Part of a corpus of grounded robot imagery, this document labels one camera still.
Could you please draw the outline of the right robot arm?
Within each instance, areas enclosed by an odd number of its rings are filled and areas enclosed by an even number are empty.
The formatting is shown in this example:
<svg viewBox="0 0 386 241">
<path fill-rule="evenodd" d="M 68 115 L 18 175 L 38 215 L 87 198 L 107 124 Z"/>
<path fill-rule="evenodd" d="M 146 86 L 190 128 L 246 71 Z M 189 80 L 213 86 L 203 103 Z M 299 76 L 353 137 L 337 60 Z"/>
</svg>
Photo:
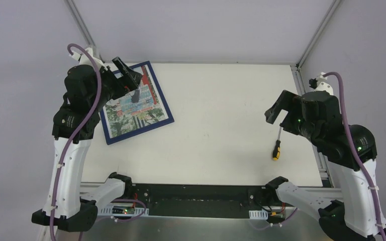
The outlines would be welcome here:
<svg viewBox="0 0 386 241">
<path fill-rule="evenodd" d="M 281 176 L 266 184 L 265 199 L 273 206 L 282 202 L 305 212 L 332 240 L 375 240 L 377 235 L 386 240 L 375 174 L 375 138 L 366 127 L 348 123 L 343 80 L 337 72 L 331 75 L 337 78 L 338 95 L 327 83 L 330 73 L 322 72 L 310 79 L 310 92 L 283 91 L 265 117 L 272 124 L 282 110 L 287 112 L 280 127 L 306 138 L 327 157 L 343 199 L 319 197 Z"/>
</svg>

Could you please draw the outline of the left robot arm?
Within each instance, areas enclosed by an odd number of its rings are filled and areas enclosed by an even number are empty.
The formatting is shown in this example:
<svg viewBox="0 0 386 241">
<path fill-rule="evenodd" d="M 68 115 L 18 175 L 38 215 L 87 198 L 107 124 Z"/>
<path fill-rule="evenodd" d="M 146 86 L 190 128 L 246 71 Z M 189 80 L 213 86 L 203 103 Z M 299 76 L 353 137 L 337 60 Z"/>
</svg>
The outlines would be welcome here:
<svg viewBox="0 0 386 241">
<path fill-rule="evenodd" d="M 32 214 L 32 222 L 66 232 L 86 232 L 98 212 L 118 199 L 129 202 L 133 183 L 128 176 L 111 173 L 94 191 L 81 194 L 80 186 L 87 152 L 106 103 L 137 90 L 141 74 L 120 58 L 113 59 L 122 75 L 117 77 L 98 56 L 95 46 L 69 44 L 77 65 L 67 71 L 63 104 L 53 118 L 54 165 L 44 207 Z"/>
</svg>

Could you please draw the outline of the black yellow screwdriver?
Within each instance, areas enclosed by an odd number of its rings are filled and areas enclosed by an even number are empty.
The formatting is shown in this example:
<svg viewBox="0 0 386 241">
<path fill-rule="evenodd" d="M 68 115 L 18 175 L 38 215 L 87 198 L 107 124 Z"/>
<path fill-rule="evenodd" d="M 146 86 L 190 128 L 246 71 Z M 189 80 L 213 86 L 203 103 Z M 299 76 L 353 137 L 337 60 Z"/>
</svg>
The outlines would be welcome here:
<svg viewBox="0 0 386 241">
<path fill-rule="evenodd" d="M 274 161 L 277 161 L 279 159 L 279 157 L 280 157 L 280 144 L 281 144 L 280 136 L 281 136 L 281 131 L 282 131 L 282 127 L 279 127 L 277 139 L 275 141 L 275 146 L 274 146 L 273 151 L 272 151 L 272 159 Z"/>
</svg>

